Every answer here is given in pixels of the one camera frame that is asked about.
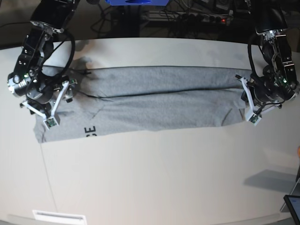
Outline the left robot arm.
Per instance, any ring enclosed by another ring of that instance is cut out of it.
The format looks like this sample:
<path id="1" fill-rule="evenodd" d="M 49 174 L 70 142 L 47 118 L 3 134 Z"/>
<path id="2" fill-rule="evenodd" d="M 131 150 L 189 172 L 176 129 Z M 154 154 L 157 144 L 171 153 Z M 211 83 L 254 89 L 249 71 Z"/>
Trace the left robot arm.
<path id="1" fill-rule="evenodd" d="M 255 33 L 250 37 L 247 52 L 251 66 L 251 81 L 246 82 L 245 94 L 253 113 L 259 115 L 266 106 L 281 107 L 300 92 L 292 51 L 284 31 L 287 23 L 277 0 L 247 0 Z M 259 76 L 252 56 L 256 43 L 267 65 Z"/>

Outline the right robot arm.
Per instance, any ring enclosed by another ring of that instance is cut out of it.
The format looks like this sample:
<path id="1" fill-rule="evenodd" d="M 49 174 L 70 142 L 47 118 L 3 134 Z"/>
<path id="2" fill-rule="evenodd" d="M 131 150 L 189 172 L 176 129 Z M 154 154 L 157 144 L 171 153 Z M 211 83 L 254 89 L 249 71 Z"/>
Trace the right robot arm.
<path id="1" fill-rule="evenodd" d="M 74 36 L 66 29 L 72 19 L 79 1 L 77 0 L 42 0 L 30 18 L 32 28 L 22 44 L 15 68 L 7 77 L 10 92 L 25 96 L 29 106 L 35 106 L 47 118 L 48 102 L 53 97 L 54 87 L 61 85 L 75 53 Z M 62 34 L 71 41 L 71 53 L 67 64 L 58 74 L 43 74 L 44 63 L 54 53 L 53 36 Z"/>

